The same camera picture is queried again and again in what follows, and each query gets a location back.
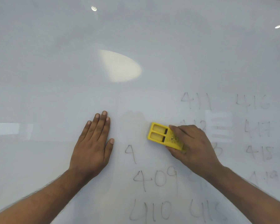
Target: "yellow eraser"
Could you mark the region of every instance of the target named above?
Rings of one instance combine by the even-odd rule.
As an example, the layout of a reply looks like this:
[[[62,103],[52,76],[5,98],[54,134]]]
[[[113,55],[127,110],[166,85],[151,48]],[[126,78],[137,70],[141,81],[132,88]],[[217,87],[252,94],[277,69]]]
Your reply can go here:
[[[151,123],[147,139],[178,150],[183,150],[183,143],[174,135],[169,127]]]

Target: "hand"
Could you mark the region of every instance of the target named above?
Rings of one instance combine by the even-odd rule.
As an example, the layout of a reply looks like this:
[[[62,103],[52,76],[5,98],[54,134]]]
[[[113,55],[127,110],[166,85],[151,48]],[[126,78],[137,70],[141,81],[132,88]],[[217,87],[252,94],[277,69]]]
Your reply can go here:
[[[195,125],[179,127],[169,125],[169,128],[183,142],[187,151],[183,153],[171,147],[166,148],[191,171],[207,178],[223,167],[203,130]]]
[[[75,145],[70,160],[69,170],[82,175],[88,183],[108,164],[113,149],[114,139],[107,144],[110,130],[110,118],[107,112],[96,114],[93,121],[88,121]]]

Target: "forearm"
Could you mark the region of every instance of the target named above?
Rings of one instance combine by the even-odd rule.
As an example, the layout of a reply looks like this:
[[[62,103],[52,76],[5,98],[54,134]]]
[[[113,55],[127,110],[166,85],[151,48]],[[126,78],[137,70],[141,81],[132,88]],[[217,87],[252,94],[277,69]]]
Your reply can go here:
[[[280,201],[254,187],[229,168],[206,179],[226,196],[253,224],[280,224]]]
[[[85,180],[67,170],[45,188],[0,213],[0,224],[49,224],[85,185]]]

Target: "white glossy surface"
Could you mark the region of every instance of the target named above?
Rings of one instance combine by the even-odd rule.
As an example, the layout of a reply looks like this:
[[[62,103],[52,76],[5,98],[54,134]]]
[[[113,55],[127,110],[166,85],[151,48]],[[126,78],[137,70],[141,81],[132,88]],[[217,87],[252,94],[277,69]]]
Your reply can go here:
[[[272,0],[0,0],[0,209],[63,173],[85,122],[107,110],[110,163],[54,223],[145,223],[130,220],[144,202],[147,223],[248,223],[146,134],[152,121],[206,121],[220,161],[280,200],[278,25]]]

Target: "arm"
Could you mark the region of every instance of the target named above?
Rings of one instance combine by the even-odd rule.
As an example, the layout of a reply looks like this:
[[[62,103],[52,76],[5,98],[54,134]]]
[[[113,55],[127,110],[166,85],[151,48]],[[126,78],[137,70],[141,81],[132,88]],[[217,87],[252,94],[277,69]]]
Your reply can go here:
[[[169,126],[184,143],[170,153],[226,196],[253,224],[280,224],[280,201],[254,187],[218,160],[205,133],[194,125]]]
[[[69,169],[51,184],[0,213],[0,224],[49,224],[108,164],[114,139],[107,112],[88,121],[75,145]]]

